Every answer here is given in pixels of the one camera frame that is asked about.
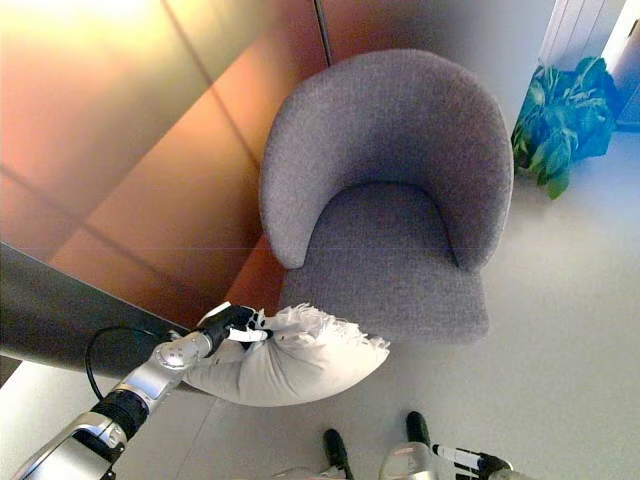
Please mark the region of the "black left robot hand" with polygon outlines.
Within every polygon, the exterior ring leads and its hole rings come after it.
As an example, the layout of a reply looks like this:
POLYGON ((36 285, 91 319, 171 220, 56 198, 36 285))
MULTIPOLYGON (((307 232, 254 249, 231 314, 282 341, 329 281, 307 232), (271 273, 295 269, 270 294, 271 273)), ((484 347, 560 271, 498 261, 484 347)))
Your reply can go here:
POLYGON ((209 358, 227 339, 243 345, 270 339, 273 331, 265 322, 264 314, 252 307, 224 302, 205 314, 195 330, 209 339, 211 348, 205 355, 209 358))

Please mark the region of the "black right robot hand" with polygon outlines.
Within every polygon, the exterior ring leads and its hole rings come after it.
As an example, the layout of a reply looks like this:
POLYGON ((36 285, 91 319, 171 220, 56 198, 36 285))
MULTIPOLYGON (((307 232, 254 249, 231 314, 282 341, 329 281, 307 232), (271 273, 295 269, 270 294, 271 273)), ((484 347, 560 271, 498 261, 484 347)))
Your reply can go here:
POLYGON ((487 473, 489 470, 490 462, 486 454, 441 444, 434 444, 431 450, 436 456, 453 463, 462 470, 476 474, 487 473))

